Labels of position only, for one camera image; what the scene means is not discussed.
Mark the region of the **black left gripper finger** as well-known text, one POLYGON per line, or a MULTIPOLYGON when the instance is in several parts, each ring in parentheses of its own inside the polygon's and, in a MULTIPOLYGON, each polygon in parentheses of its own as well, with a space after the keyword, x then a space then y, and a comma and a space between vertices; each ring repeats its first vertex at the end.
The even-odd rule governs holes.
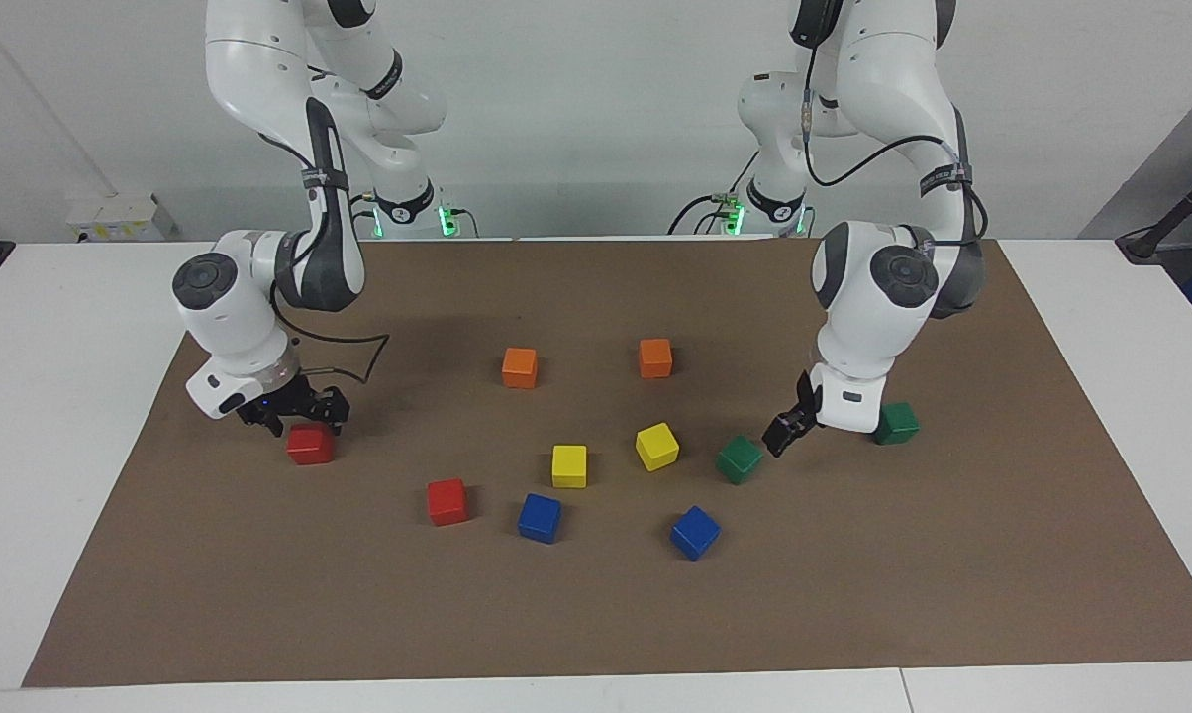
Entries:
POLYGON ((781 458, 791 444, 805 435, 805 414, 801 410, 789 410, 777 414, 762 434, 762 442, 768 454, 781 458))

